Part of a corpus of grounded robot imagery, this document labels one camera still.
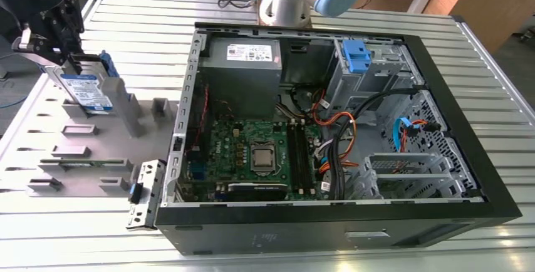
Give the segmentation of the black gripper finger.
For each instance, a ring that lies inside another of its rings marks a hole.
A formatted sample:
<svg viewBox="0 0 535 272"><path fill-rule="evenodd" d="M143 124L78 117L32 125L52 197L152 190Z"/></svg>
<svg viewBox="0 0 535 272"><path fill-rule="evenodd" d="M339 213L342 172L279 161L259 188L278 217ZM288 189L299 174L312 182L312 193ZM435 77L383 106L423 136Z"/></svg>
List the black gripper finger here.
<svg viewBox="0 0 535 272"><path fill-rule="evenodd" d="M24 29L22 36L12 42L12 50L24 58L44 66L62 66L66 63L66 56L31 29Z"/></svg>
<svg viewBox="0 0 535 272"><path fill-rule="evenodd" d="M63 0L52 9L42 13L44 22L43 38L50 41L55 51L66 56L62 66L71 67L70 74L82 74L82 62L100 62L96 55L87 55L82 49L80 34L84 32L80 0Z"/></svg>

